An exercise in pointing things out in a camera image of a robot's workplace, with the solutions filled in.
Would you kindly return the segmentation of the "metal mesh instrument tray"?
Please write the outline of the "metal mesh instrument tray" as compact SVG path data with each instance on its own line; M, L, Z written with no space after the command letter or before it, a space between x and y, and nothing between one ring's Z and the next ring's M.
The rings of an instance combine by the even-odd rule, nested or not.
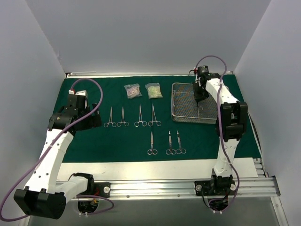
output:
M193 95L193 85L190 83L175 82L172 84L171 116L172 120L187 123L215 124L218 112L217 103L212 96L200 101L204 110L196 112Z

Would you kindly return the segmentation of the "back aluminium rail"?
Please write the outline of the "back aluminium rail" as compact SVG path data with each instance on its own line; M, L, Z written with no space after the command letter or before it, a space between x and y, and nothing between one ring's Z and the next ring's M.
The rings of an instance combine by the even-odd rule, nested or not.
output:
M156 72L71 72L66 74L66 78L117 78L117 77L141 77L141 76L188 76L188 73L156 73Z

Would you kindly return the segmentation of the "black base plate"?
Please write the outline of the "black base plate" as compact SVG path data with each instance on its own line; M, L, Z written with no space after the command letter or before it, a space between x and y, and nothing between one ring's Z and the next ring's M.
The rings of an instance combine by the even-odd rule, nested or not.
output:
M195 193L197 196L226 196L234 195L236 184L230 182L214 182L209 180L194 181Z
M99 182L99 183L94 183L92 185L92 190L88 191L87 194L109 198L110 192L111 192L111 183Z

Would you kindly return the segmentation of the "front aluminium rail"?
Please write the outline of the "front aluminium rail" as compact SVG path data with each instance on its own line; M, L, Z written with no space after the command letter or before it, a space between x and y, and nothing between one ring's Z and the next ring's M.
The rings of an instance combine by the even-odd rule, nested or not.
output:
M192 179L178 179L178 180L121 180L121 181L106 181L111 183L111 192L108 199L124 200L124 199L174 199L193 198L197 197L195 193L194 181ZM233 180L236 184L236 191L234 195L228 197L274 197L280 196L280 190L275 178L235 178ZM42 178L37 178L33 182L33 189L41 191L44 189L47 193L67 193L72 194L73 198L79 199L94 199L98 196L88 195L86 191L76 193L77 188L68 181L55 181L52 184L47 184ZM208 198L222 198L224 196L204 196L199 197Z

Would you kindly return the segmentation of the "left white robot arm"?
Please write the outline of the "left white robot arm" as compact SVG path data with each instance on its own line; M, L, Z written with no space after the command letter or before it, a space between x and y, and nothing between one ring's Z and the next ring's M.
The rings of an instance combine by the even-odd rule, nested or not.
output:
M66 151L77 131L100 127L96 104L88 105L85 90L68 94L67 104L49 119L46 141L39 163L25 184L16 189L14 200L26 215L59 219L66 204L77 195L94 194L93 175L72 173L71 178L57 185L57 176Z

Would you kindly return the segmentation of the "clear packet with sutures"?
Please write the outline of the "clear packet with sutures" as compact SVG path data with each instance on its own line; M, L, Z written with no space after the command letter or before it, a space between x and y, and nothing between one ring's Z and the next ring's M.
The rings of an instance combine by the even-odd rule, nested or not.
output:
M138 83L136 84L127 84L124 86L126 92L127 92L127 98L132 99L135 97L141 97L142 94L140 92L140 85Z

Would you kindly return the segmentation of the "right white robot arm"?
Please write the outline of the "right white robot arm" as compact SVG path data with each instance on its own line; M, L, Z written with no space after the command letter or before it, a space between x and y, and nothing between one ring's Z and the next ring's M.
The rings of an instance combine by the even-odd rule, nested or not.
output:
M233 161L236 148L246 132L248 106L235 98L222 77L210 73L208 66L194 69L194 98L197 103L212 97L217 103L216 131L220 139L217 162L213 168L209 189L220 194L226 188L234 190Z

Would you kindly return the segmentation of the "green gauze packet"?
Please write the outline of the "green gauze packet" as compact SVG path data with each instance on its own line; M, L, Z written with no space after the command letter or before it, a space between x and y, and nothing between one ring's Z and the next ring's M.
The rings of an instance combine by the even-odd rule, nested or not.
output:
M149 99L163 98L159 83L148 83L145 85Z

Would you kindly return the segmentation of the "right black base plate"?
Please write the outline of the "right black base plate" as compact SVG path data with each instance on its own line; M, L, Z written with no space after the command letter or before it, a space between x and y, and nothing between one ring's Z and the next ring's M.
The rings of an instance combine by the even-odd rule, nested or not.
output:
M226 196L234 195L236 184L230 182L214 182L209 180L194 181L195 193L197 196Z

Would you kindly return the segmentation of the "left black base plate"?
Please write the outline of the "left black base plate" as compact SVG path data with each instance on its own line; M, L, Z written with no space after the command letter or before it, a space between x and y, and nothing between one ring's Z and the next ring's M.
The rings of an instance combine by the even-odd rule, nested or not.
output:
M92 190L88 191L87 194L109 198L110 192L111 192L111 183L99 182L99 183L94 183L92 185Z

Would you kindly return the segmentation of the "green surgical drape cloth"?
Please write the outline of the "green surgical drape cloth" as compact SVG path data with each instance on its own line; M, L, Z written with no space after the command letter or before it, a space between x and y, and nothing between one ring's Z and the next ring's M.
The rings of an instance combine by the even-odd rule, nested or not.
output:
M175 122L171 118L171 88L175 82L191 83L191 76L141 76L98 78L93 81L65 79L55 104L55 111L67 104L70 88L86 90L89 103L100 103L99 112L103 122L108 122L112 107L112 119L121 121L124 107L125 121L129 126L105 128L104 126L76 133L64 156L64 162L133 162L216 159L219 137L214 124ZM140 85L141 97L127 98L127 84ZM145 85L159 83L163 98L149 99ZM152 104L160 127L135 127L139 118L139 105L143 120L152 119ZM178 149L177 131L186 154L166 155L169 148L168 132L171 132L172 147ZM151 148L151 132L157 155L148 155Z

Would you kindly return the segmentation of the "steel scissors curved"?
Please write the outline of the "steel scissors curved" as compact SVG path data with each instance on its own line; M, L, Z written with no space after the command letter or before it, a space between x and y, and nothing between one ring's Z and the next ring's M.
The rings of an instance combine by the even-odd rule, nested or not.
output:
M185 148L182 147L182 144L181 144L179 131L177 131L177 141L178 141L178 149L176 149L176 154L186 154L187 151Z

